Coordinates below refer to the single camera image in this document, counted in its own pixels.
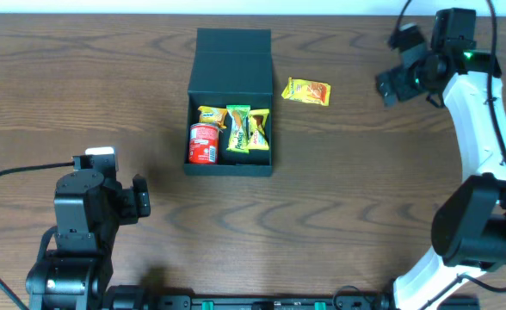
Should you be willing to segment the black gift box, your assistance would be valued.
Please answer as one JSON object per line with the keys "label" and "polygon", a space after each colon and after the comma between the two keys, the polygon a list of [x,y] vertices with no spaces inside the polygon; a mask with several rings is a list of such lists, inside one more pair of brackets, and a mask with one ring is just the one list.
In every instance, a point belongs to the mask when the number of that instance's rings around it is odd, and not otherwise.
{"label": "black gift box", "polygon": [[[200,106],[251,109],[273,108],[273,61],[268,29],[199,28],[194,64],[188,84],[188,123],[199,121]],[[185,148],[183,170],[189,176],[269,177],[272,151],[227,150],[232,119],[219,134],[217,164],[192,164]]]}

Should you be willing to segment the green yellow snack packet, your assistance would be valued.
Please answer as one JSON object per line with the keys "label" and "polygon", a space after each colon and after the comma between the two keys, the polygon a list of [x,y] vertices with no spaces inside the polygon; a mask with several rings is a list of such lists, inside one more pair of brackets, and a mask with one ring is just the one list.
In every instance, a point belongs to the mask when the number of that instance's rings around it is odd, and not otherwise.
{"label": "green yellow snack packet", "polygon": [[250,106],[229,105],[226,108],[232,120],[226,150],[229,152],[248,153],[247,116],[250,112]]}

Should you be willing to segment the red Pringles can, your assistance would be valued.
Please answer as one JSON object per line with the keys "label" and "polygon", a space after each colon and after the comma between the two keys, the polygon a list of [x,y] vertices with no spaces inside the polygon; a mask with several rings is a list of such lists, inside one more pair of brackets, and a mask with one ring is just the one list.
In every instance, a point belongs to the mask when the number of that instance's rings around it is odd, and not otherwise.
{"label": "red Pringles can", "polygon": [[188,161],[190,164],[216,164],[219,149],[219,127],[196,123],[189,133]]}

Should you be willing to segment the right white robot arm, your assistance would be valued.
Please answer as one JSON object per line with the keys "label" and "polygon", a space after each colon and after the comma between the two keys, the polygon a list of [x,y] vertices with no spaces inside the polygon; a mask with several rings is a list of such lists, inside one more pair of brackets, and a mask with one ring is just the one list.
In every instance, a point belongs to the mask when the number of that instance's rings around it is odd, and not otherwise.
{"label": "right white robot arm", "polygon": [[466,282],[494,293],[480,277],[506,265],[506,113],[501,70],[490,53],[448,48],[401,55],[400,66],[377,77],[387,105],[436,93],[452,116],[462,184],[438,209],[431,246],[396,278],[372,309],[477,309],[455,295]]}

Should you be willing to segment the yellow biscuit packet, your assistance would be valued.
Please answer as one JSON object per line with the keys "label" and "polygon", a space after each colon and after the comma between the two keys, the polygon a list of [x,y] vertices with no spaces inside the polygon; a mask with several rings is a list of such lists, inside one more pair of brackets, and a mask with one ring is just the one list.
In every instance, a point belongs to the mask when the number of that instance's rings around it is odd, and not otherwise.
{"label": "yellow biscuit packet", "polygon": [[216,125],[220,129],[225,129],[225,118],[227,115],[226,108],[215,108],[208,106],[200,106],[198,108],[200,112],[199,122],[200,123],[209,123],[212,125]]}

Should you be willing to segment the yellow brown chocolate packet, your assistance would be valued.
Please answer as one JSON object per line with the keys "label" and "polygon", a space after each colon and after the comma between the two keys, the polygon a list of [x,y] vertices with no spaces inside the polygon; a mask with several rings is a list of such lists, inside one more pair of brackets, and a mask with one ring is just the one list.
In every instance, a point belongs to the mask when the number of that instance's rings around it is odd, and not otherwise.
{"label": "yellow brown chocolate packet", "polygon": [[268,151],[269,143],[265,133],[265,127],[269,116],[269,110],[255,109],[248,113],[248,149]]}

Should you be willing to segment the orange yellow snack packet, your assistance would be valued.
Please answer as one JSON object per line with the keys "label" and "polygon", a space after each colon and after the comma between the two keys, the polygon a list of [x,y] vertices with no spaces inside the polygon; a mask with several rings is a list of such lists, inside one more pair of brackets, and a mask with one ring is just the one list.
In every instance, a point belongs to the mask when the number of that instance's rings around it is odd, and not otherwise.
{"label": "orange yellow snack packet", "polygon": [[295,102],[328,106],[330,92],[329,84],[290,77],[281,96]]}

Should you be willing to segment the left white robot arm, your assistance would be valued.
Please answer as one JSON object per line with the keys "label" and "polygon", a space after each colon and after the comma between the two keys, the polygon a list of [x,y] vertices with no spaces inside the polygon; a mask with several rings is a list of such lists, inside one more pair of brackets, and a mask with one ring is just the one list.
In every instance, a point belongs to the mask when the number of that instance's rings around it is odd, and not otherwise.
{"label": "left white robot arm", "polygon": [[41,239],[28,272],[31,309],[97,309],[113,275],[112,253],[121,226],[151,214],[144,177],[124,189],[111,175],[76,170],[56,183],[56,225]]}

